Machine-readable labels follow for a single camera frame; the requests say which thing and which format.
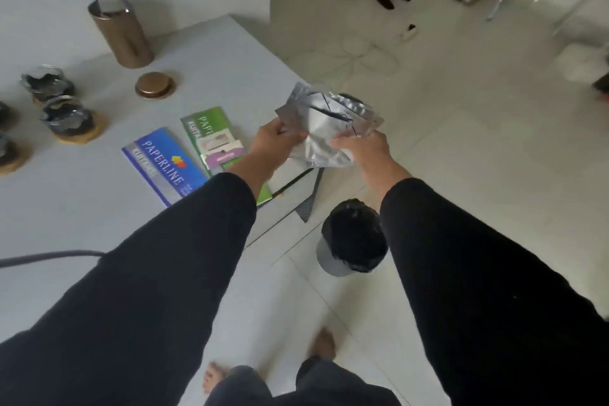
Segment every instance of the gray trash bin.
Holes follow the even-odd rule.
[[[332,276],[374,270],[387,255],[387,241],[377,212],[352,199],[336,206],[322,226],[317,261]]]

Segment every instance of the blue receipt book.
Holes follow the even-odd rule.
[[[167,207],[208,180],[166,128],[128,144],[122,152]]]

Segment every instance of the black sleeve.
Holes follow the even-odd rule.
[[[255,217],[225,173],[142,226],[0,345],[0,404],[178,404]]]
[[[549,404],[567,388],[605,384],[608,325],[535,255],[418,179],[389,191],[381,221],[453,405]]]

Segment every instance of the copper canister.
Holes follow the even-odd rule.
[[[154,60],[144,30],[128,0],[95,0],[89,13],[102,31],[116,60],[129,69],[141,68]]]

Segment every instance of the foil pouch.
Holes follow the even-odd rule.
[[[309,134],[290,154],[293,159],[306,161],[309,167],[352,166],[351,153],[333,148],[330,142],[343,135],[367,135],[383,123],[374,109],[357,98],[317,92],[301,82],[275,112],[286,129]]]

